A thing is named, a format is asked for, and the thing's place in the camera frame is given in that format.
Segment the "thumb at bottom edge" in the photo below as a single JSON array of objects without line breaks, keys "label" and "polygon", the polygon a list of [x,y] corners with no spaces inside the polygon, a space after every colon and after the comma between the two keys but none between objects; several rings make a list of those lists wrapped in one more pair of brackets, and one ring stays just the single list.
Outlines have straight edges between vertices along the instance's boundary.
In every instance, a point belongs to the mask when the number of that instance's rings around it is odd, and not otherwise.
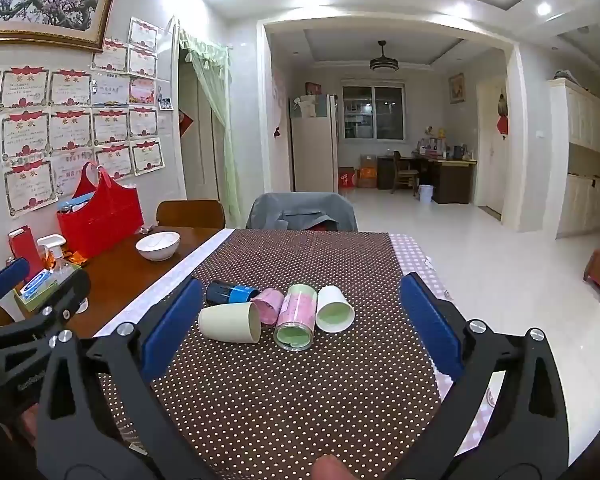
[{"label": "thumb at bottom edge", "polygon": [[312,480],[356,480],[347,466],[336,456],[324,455],[311,468]]}]

